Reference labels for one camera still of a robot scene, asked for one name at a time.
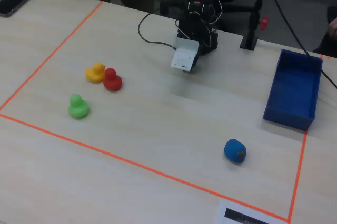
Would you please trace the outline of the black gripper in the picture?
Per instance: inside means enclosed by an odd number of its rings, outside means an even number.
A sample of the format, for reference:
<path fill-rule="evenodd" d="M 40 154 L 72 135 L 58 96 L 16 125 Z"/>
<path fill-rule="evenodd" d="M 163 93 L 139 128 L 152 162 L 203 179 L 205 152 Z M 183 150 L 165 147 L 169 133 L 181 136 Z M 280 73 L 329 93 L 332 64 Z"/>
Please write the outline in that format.
<path fill-rule="evenodd" d="M 192 70 L 194 69 L 194 67 L 195 67 L 196 64 L 197 64 L 197 61 L 198 61 L 199 56 L 200 56 L 200 51 L 201 51 L 201 49 L 198 48 L 198 51 L 197 51 L 197 53 L 196 53 L 196 55 L 195 55 L 195 57 L 194 57 L 194 60 L 193 60 L 192 66 L 191 66 L 191 70 L 190 70 L 191 72 L 192 72 Z"/>

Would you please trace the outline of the person's hand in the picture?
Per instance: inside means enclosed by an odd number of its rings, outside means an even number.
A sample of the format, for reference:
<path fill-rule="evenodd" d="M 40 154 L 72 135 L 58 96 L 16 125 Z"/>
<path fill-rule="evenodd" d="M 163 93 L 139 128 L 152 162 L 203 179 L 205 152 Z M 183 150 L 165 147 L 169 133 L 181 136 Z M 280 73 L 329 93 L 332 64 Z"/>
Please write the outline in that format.
<path fill-rule="evenodd" d="M 337 38 L 337 18 L 335 18 L 329 23 L 328 35 L 331 39 L 336 40 Z"/>

